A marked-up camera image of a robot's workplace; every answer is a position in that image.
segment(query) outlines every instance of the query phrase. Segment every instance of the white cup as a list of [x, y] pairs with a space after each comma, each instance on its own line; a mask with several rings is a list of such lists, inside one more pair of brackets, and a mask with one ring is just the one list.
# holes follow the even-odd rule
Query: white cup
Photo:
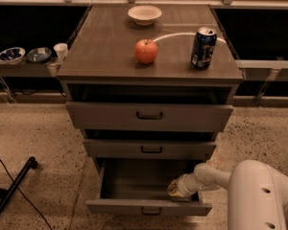
[[63, 62], [68, 54], [68, 45], [66, 43], [58, 43], [55, 45], [54, 50], [56, 51], [60, 62]]

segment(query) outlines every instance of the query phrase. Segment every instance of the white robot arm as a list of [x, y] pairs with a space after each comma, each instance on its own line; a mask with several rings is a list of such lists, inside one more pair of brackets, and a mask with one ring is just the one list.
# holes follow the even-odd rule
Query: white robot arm
[[288, 177], [258, 161], [243, 161], [232, 173], [199, 164], [174, 180], [168, 193], [191, 196], [218, 186], [228, 190], [228, 230], [286, 230]]

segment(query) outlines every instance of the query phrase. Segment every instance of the soda can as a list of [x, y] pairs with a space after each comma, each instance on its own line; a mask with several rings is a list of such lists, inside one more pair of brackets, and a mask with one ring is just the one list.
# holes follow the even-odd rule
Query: soda can
[[207, 27], [201, 27], [195, 34], [191, 54], [191, 64], [199, 70], [208, 68], [212, 60], [217, 41], [216, 33]]

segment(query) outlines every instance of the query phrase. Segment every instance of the red apple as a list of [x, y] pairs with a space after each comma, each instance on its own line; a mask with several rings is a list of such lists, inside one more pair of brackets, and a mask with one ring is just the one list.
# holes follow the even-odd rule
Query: red apple
[[157, 56], [156, 43], [151, 39], [139, 40], [134, 46], [134, 53], [140, 63], [150, 64]]

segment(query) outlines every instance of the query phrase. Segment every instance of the dish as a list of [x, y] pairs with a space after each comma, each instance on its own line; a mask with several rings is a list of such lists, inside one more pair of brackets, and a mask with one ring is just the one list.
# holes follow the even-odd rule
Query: dish
[[0, 61], [10, 65], [19, 64], [24, 58], [26, 51], [20, 47], [13, 47], [0, 53]]
[[42, 64], [47, 62], [52, 55], [51, 49], [37, 48], [30, 51], [27, 55], [27, 60], [31, 63]]
[[140, 26], [150, 26], [161, 17], [162, 11], [150, 5], [135, 6], [128, 11], [128, 16], [134, 19], [135, 23]]

